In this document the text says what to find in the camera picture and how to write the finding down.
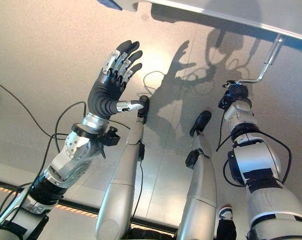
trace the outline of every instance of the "metal bracket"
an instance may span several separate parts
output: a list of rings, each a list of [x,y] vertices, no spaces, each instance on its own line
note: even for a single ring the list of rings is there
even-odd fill
[[[262,68],[262,70],[260,72],[260,75],[257,79],[255,79],[255,80],[254,79],[240,79],[240,80],[237,81],[237,83],[243,83],[244,82],[244,83],[250,83],[250,84],[255,83],[256,84],[256,83],[260,82],[262,80],[264,74],[266,73],[266,70],[268,69],[268,67],[270,65],[273,65],[274,60],[275,60],[277,54],[280,51],[280,47],[281,47],[281,45],[284,41],[284,38],[285,38],[284,35],[281,35],[281,34],[277,35],[277,37],[274,40],[273,45],[272,45],[268,55],[266,57],[266,60],[264,61],[263,68]]]

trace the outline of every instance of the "sneaker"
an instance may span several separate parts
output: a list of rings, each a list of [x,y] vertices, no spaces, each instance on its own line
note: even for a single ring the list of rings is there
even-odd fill
[[[233,220],[231,205],[224,205],[219,211],[220,220]]]

